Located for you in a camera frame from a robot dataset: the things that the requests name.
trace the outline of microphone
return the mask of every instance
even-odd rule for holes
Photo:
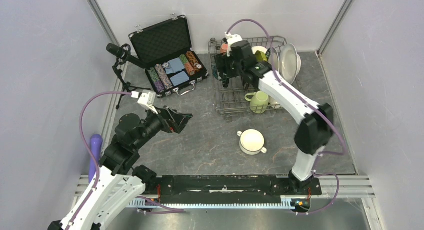
[[[148,67],[143,61],[131,55],[131,46],[129,44],[123,44],[121,47],[119,47],[113,43],[109,43],[106,46],[106,50],[109,51],[112,55],[121,58],[123,63],[129,61],[134,65],[140,66],[141,68],[146,69]]]

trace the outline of purple bottle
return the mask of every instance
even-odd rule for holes
[[[95,160],[99,163],[100,151],[102,149],[102,136],[99,134],[94,134],[90,139],[91,152],[93,153]],[[96,173],[96,167],[93,160],[90,158],[90,168],[88,170],[88,182],[90,183]]]

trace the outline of green mug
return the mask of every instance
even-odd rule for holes
[[[250,109],[255,113],[263,113],[268,107],[270,96],[263,91],[247,93],[244,98],[250,101]]]

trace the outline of black case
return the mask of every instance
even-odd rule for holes
[[[148,65],[145,72],[158,97],[168,96],[173,92],[176,92],[178,95],[183,95],[194,90],[197,82],[206,79],[209,76],[206,66],[197,56],[196,52],[192,50],[192,40],[190,38],[187,17],[185,15],[175,16],[174,14],[171,16],[172,18],[169,20],[144,29],[139,29],[129,34],[129,39],[131,40],[138,58]],[[171,59],[177,58],[181,54],[185,54],[187,51],[193,51],[194,55],[199,60],[199,63],[203,67],[194,75],[189,75],[188,81],[174,86],[165,92],[159,93],[148,74],[148,69],[150,67],[154,67],[157,63],[162,64]],[[168,74],[168,77],[172,77],[174,74],[176,73]],[[190,85],[192,85],[192,89],[183,93],[179,92],[182,88]]]

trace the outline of wall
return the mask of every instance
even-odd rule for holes
[[[47,229],[70,210],[88,163],[78,117],[115,60],[86,0],[0,0],[0,34],[0,228]],[[88,138],[107,104],[89,106]]]
[[[424,0],[355,0],[323,54],[387,229],[421,229]]]
[[[97,0],[118,41],[130,43],[135,25],[147,27],[170,18],[188,16],[197,52],[208,52],[211,37],[222,39],[235,21],[253,18],[271,35],[282,35],[299,50],[316,50],[344,0]],[[243,37],[264,36],[253,23],[233,30]]]

